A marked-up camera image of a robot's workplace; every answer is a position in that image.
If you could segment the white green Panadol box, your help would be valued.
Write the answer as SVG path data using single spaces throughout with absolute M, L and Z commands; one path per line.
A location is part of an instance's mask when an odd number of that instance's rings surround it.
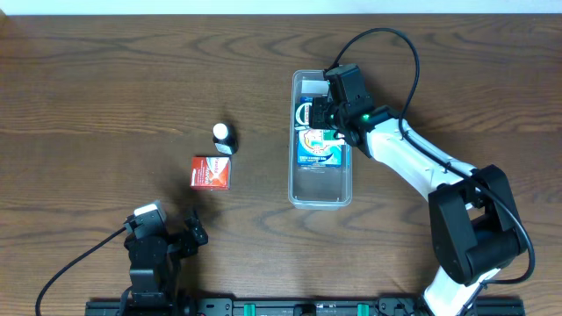
M 344 137 L 336 130 L 323 130 L 322 141 L 327 146 L 341 146 L 346 144 Z

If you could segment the green Zam-Buk box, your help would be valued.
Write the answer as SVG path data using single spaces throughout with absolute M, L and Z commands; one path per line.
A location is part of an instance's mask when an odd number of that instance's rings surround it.
M 294 128 L 297 131 L 310 128 L 309 120 L 311 106 L 311 102 L 305 102 L 296 106 L 294 111 Z

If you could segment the blue Kool Fever box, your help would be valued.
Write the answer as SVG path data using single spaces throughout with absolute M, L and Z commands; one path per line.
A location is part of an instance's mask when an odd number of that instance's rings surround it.
M 296 106 L 305 102 L 313 102 L 309 96 L 300 97 Z M 327 146 L 322 141 L 323 129 L 309 128 L 296 130 L 297 135 L 297 164 L 307 167 L 334 167 L 342 166 L 342 147 Z

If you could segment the red orange Panadol box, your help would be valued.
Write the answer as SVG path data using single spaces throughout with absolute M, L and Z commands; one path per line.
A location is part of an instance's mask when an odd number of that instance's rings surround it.
M 229 157 L 195 156 L 191 159 L 191 187 L 194 190 L 229 190 Z

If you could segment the dark bottle white cap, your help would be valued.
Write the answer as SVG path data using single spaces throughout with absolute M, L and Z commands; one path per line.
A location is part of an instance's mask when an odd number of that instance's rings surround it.
M 222 154 L 233 155 L 238 151 L 234 129 L 228 124 L 217 123 L 213 126 L 213 142 Z

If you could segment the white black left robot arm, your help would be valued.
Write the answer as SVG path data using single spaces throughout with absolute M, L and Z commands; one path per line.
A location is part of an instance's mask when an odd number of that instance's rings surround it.
M 168 232 L 157 209 L 129 216 L 125 228 L 129 233 L 125 248 L 131 263 L 132 306 L 164 311 L 177 308 L 181 261 L 196 255 L 208 242 L 197 212 L 187 212 L 184 228 L 177 233 Z

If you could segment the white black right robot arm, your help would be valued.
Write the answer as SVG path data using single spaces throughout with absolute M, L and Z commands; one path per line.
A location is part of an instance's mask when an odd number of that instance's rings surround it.
M 316 97 L 309 125 L 335 131 L 347 144 L 395 171 L 428 201 L 439 270 L 422 295 L 422 312 L 473 311 L 479 292 L 497 284 L 500 270 L 523 253 L 529 255 L 529 267 L 516 282 L 532 275 L 534 249 L 501 169 L 478 169 L 451 157 L 411 129 L 404 113 L 375 108 L 369 97 Z

